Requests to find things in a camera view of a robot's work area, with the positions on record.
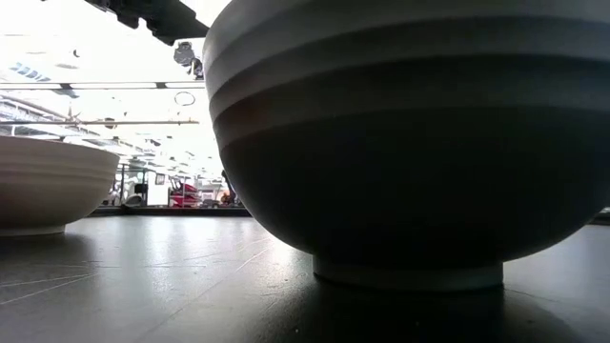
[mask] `white bowl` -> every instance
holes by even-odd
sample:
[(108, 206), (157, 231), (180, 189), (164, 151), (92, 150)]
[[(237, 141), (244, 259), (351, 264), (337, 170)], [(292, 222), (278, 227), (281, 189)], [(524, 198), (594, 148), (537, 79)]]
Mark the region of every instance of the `white bowl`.
[(101, 204), (118, 161), (99, 149), (0, 136), (0, 236), (63, 232)]

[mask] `concrete floor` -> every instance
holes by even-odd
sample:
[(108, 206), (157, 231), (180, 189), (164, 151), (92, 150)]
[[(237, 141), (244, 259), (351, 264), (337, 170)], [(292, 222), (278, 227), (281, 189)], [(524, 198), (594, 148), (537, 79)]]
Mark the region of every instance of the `concrete floor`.
[(0, 342), (610, 342), (610, 228), (505, 275), (505, 290), (380, 293), (317, 280), (251, 218), (92, 218), (0, 241)]

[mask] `bowl base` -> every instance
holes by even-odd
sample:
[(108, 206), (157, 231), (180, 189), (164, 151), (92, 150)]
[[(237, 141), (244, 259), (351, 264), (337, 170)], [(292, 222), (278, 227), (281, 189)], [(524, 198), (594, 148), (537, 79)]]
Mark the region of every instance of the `bowl base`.
[(335, 263), (314, 256), (314, 273), (338, 283), (413, 292), (472, 291), (502, 285), (503, 267), (461, 270), (387, 270)]
[(42, 234), (63, 233), (66, 230), (66, 225), (55, 225), (38, 228), (8, 228), (0, 229), (0, 237), (17, 237), (17, 236), (32, 236)]

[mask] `floor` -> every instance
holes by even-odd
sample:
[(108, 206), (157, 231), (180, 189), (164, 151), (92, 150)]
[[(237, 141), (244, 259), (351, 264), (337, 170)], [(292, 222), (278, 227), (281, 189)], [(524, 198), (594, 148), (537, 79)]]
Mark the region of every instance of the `floor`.
[(610, 227), (505, 265), (505, 290), (312, 275), (252, 218), (106, 217), (0, 241), (0, 342), (610, 342)]

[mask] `large ceramic bowl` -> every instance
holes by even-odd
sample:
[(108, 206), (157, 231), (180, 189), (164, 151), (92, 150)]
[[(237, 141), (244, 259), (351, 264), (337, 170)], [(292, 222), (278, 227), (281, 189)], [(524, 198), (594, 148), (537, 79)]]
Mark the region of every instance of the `large ceramic bowl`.
[(0, 136), (0, 236), (63, 232), (101, 204), (118, 160), (98, 149)]
[(610, 194), (610, 2), (235, 0), (204, 48), (248, 210), (339, 281), (501, 283)]

